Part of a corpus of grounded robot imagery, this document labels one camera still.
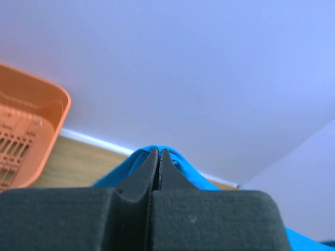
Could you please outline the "blue t-shirt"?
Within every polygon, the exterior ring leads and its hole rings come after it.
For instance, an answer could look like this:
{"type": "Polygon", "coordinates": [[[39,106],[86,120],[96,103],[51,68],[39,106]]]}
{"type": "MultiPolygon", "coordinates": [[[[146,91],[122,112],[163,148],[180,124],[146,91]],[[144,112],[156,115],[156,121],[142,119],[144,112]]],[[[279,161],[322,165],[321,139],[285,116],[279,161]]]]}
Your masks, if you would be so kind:
{"type": "MultiPolygon", "coordinates": [[[[202,176],[177,150],[168,146],[149,145],[134,151],[121,164],[111,170],[109,173],[101,177],[95,183],[94,187],[114,187],[130,176],[144,163],[150,151],[157,148],[159,155],[164,149],[167,149],[173,165],[190,181],[195,187],[201,190],[216,191],[219,188],[202,176]]],[[[334,241],[328,241],[325,244],[314,241],[305,237],[289,228],[285,229],[289,243],[293,250],[334,250],[334,241]]]]}

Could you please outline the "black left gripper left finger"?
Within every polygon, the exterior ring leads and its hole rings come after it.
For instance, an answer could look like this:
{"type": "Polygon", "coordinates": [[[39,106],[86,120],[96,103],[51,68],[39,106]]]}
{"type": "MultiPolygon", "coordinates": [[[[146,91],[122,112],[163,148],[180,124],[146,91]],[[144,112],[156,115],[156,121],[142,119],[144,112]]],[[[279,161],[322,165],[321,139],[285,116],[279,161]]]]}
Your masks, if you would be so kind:
{"type": "Polygon", "coordinates": [[[146,227],[158,150],[116,187],[11,189],[1,193],[1,250],[114,250],[118,210],[146,227]]]}

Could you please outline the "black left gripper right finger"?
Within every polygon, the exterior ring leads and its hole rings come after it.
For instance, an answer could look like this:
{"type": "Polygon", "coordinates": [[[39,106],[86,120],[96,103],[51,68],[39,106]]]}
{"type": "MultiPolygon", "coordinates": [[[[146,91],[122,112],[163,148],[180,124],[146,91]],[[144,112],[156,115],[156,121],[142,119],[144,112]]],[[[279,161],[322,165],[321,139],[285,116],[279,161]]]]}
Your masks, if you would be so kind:
{"type": "Polygon", "coordinates": [[[174,165],[168,150],[152,194],[152,250],[291,250],[274,200],[246,190],[201,190],[174,165]]]}

